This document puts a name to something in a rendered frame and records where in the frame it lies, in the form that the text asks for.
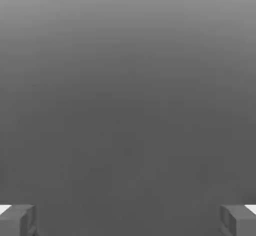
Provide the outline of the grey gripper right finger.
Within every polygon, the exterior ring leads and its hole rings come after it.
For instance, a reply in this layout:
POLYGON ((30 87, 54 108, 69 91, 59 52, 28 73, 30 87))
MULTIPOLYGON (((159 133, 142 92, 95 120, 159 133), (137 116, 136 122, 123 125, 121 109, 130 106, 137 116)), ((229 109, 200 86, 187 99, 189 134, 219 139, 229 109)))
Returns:
POLYGON ((256 236, 256 204, 221 205, 222 236, 256 236))

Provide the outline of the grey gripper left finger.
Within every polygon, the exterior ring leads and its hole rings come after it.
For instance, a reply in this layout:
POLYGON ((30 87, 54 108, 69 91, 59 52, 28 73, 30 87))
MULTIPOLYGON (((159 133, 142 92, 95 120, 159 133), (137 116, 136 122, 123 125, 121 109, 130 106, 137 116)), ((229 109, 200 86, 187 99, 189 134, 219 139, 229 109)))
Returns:
POLYGON ((0 204, 0 236, 38 236, 37 206, 0 204))

